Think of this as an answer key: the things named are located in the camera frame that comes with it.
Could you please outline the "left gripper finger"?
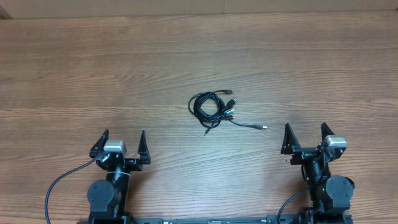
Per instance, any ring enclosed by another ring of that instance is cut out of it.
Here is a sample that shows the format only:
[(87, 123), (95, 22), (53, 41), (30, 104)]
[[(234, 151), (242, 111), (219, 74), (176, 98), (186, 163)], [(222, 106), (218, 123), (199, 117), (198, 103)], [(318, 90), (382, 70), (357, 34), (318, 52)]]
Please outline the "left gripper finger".
[(109, 130), (106, 129), (97, 142), (90, 149), (89, 156), (95, 158), (99, 152), (103, 151), (106, 141), (109, 139)]
[(147, 143), (146, 143), (146, 133), (144, 130), (142, 130), (141, 132), (141, 138), (139, 141), (139, 147), (137, 150), (137, 153), (140, 156), (140, 161), (141, 164), (150, 164), (151, 163), (151, 157), (150, 157), (150, 153), (147, 147)]

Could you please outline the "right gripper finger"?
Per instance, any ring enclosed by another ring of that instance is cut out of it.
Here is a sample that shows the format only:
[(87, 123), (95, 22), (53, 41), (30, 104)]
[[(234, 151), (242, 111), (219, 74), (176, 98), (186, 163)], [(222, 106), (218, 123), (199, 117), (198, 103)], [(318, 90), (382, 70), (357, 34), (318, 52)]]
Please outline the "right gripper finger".
[(321, 124), (321, 132), (322, 132), (322, 141), (329, 135), (335, 135), (334, 132), (330, 129), (330, 127), (326, 123)]
[(298, 154), (301, 150), (301, 145), (297, 140), (290, 123), (285, 124), (284, 140), (280, 150), (281, 154)]

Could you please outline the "black cable black plugs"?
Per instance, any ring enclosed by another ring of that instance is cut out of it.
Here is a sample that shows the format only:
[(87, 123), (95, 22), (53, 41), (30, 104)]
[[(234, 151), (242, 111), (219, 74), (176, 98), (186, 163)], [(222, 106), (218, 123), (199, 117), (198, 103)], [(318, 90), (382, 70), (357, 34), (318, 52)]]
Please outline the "black cable black plugs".
[(205, 135), (220, 125), (223, 119), (232, 121), (234, 119), (233, 106), (237, 99), (225, 103), (220, 95), (231, 95), (233, 90), (216, 90), (197, 93), (188, 101), (188, 110), (206, 128)]

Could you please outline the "black cable silver plug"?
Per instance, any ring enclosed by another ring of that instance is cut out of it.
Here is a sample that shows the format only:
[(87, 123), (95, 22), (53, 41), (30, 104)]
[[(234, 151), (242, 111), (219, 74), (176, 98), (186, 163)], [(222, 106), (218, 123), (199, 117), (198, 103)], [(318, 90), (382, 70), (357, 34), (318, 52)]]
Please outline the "black cable silver plug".
[[(189, 112), (194, 115), (194, 117), (199, 120), (200, 124), (206, 128), (204, 135), (207, 135), (211, 129), (216, 128), (220, 125), (222, 120), (227, 120), (232, 124), (235, 124), (240, 127), (245, 128), (253, 128), (253, 129), (267, 129), (267, 126), (258, 125), (258, 124), (241, 124), (233, 121), (234, 116), (234, 105), (237, 102), (237, 99), (231, 99), (227, 103), (225, 103), (218, 95), (219, 94), (231, 95), (233, 94), (233, 90), (216, 90), (216, 91), (207, 91), (203, 93), (197, 93), (193, 95), (188, 103), (187, 108)], [(207, 113), (201, 107), (203, 104), (211, 100), (216, 105), (216, 112), (213, 114)]]

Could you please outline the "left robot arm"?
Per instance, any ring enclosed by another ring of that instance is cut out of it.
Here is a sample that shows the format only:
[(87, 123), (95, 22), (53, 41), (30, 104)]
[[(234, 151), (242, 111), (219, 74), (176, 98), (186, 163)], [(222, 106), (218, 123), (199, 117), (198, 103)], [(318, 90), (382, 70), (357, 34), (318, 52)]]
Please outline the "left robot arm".
[(110, 140), (105, 130), (90, 149), (89, 156), (96, 165), (106, 171), (106, 177), (93, 182), (87, 192), (90, 203), (89, 223), (135, 223), (133, 215), (126, 211), (131, 172), (140, 172), (143, 165), (151, 163), (146, 144), (146, 133), (141, 132), (138, 158), (126, 157), (123, 140)]

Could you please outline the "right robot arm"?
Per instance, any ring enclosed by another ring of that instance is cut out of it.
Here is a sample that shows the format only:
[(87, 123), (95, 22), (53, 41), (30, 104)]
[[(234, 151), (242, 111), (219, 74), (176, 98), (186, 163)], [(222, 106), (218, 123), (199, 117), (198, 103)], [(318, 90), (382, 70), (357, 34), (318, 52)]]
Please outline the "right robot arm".
[[(345, 176), (332, 175), (328, 164), (339, 159), (347, 148), (343, 136), (336, 135), (326, 123), (321, 124), (322, 141), (316, 147), (302, 147), (290, 123), (285, 124), (280, 153), (291, 155), (290, 163), (299, 165), (307, 188), (287, 199), (276, 216), (277, 223), (353, 223), (345, 211), (351, 207), (354, 182)], [(297, 197), (309, 193), (311, 207), (292, 218), (284, 218), (284, 208)]]

